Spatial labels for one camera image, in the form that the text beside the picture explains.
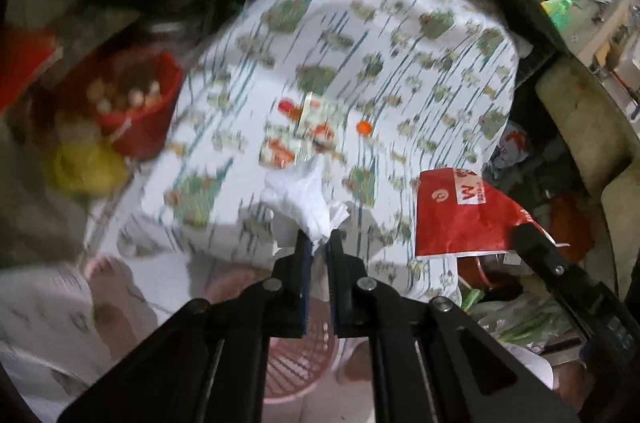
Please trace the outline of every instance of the plastic bag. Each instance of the plastic bag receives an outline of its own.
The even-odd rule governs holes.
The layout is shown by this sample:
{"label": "plastic bag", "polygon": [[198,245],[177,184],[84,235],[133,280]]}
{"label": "plastic bag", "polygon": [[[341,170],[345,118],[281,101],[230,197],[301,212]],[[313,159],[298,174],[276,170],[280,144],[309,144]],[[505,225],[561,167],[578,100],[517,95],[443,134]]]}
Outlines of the plastic bag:
{"label": "plastic bag", "polygon": [[491,165],[497,170],[503,170],[523,162],[530,154],[531,147],[527,133],[516,122],[508,120],[491,158]]}
{"label": "plastic bag", "polygon": [[129,178],[124,158],[111,148],[93,122],[56,114],[56,145],[46,152],[43,169],[49,182],[70,194],[106,196]]}
{"label": "plastic bag", "polygon": [[129,178],[122,156],[106,144],[64,143],[53,157],[56,185],[71,194],[106,196]]}
{"label": "plastic bag", "polygon": [[420,174],[417,258],[503,253],[511,249],[511,228],[523,223],[535,222],[519,204],[473,172],[437,168]]}
{"label": "plastic bag", "polygon": [[534,353],[540,353],[549,340],[572,329],[569,318],[552,299],[542,300],[524,294],[506,302],[497,310],[486,313],[482,304],[471,309],[478,325],[502,343],[513,343]]}

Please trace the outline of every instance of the red bag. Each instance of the red bag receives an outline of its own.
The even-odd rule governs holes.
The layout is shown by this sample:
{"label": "red bag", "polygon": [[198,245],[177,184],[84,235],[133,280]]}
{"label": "red bag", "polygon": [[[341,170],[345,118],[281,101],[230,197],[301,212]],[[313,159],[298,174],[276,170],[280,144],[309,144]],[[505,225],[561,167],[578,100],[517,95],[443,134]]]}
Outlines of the red bag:
{"label": "red bag", "polygon": [[61,55],[53,34],[0,26],[0,111],[20,98]]}
{"label": "red bag", "polygon": [[503,253],[511,249],[511,228],[523,223],[536,224],[473,172],[438,168],[420,174],[416,257]]}

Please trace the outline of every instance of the floral tablecloth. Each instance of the floral tablecloth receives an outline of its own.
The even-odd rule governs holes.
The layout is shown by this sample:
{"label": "floral tablecloth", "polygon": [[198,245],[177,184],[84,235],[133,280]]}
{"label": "floral tablecloth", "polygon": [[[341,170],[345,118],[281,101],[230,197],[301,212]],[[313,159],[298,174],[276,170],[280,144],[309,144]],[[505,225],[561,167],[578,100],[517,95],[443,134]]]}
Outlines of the floral tablecloth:
{"label": "floral tablecloth", "polygon": [[[302,104],[313,92],[344,107],[324,193],[350,207],[345,251],[401,294],[453,295],[455,258],[414,259],[417,178],[481,170],[509,113],[517,61],[500,22],[468,0],[256,0],[188,74],[118,248],[270,267],[260,151],[269,136],[296,134],[280,101]],[[372,135],[358,134],[362,120]]]}

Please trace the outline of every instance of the yellow bag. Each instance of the yellow bag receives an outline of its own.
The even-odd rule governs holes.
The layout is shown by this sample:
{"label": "yellow bag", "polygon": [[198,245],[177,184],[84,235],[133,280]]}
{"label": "yellow bag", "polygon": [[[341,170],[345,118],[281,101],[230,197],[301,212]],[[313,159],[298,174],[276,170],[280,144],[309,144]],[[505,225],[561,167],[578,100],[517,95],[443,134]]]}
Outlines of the yellow bag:
{"label": "yellow bag", "polygon": [[107,144],[66,142],[53,157],[53,178],[65,192],[106,196],[127,182],[129,169]]}

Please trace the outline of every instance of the screw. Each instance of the screw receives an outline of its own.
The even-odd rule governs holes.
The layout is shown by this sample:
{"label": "screw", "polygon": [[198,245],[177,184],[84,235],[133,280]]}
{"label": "screw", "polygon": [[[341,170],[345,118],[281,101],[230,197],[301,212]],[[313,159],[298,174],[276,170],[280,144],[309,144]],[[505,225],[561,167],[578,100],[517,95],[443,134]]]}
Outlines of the screw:
{"label": "screw", "polygon": [[271,277],[262,283],[262,287],[267,291],[277,291],[282,287],[282,282],[274,277]]}
{"label": "screw", "polygon": [[442,311],[443,313],[446,313],[453,307],[453,302],[447,297],[435,297],[431,301],[431,304],[433,304],[433,307],[438,311]]}
{"label": "screw", "polygon": [[376,279],[371,277],[360,277],[356,284],[363,291],[373,291],[373,289],[378,285],[378,282],[376,282]]}
{"label": "screw", "polygon": [[199,315],[201,313],[204,313],[204,311],[209,309],[210,305],[211,304],[209,304],[205,299],[202,299],[202,298],[193,299],[188,304],[189,310],[194,315]]}

